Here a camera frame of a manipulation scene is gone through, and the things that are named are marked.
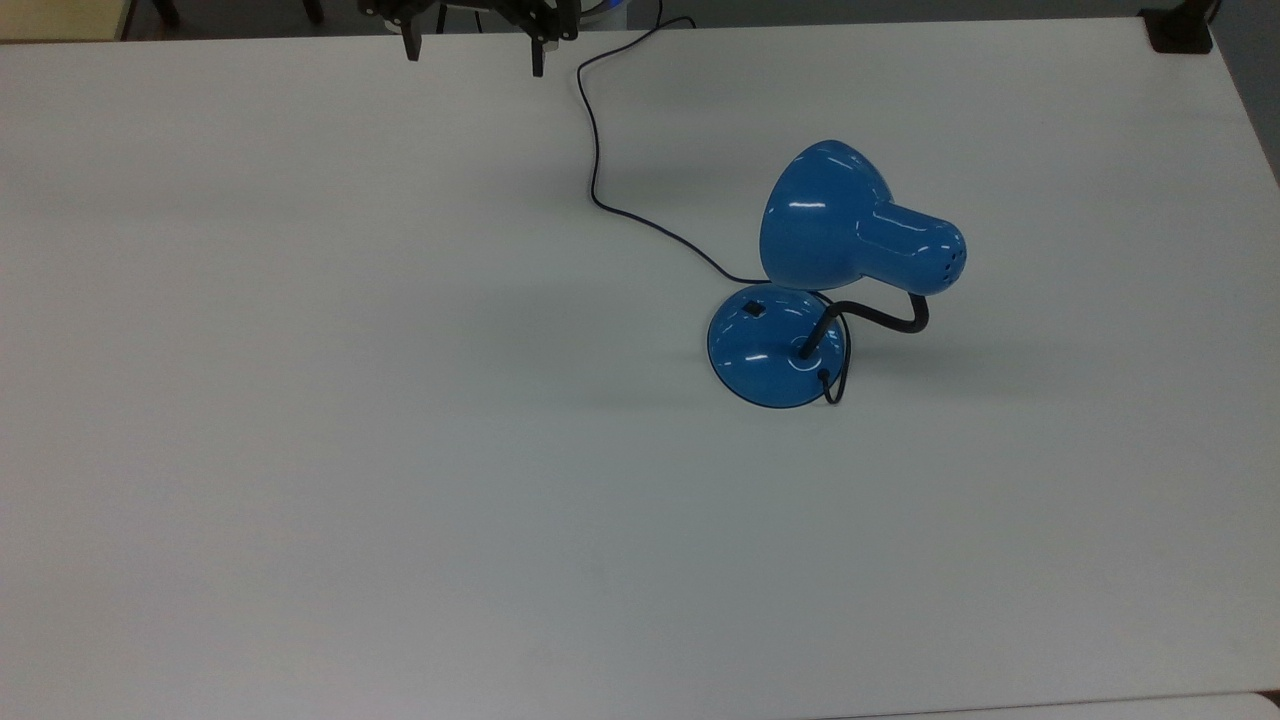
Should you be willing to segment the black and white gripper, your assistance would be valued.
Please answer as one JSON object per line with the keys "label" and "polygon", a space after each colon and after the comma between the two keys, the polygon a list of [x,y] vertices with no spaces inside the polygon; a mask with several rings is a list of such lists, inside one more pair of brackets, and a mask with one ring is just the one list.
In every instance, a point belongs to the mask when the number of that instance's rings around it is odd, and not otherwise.
{"label": "black and white gripper", "polygon": [[435,6],[448,6],[449,12],[479,13],[502,19],[507,26],[529,36],[531,73],[541,78],[545,73],[547,42],[575,40],[582,27],[581,1],[360,1],[365,15],[384,19],[402,33],[404,53],[410,61],[419,61],[426,20],[438,15]]}

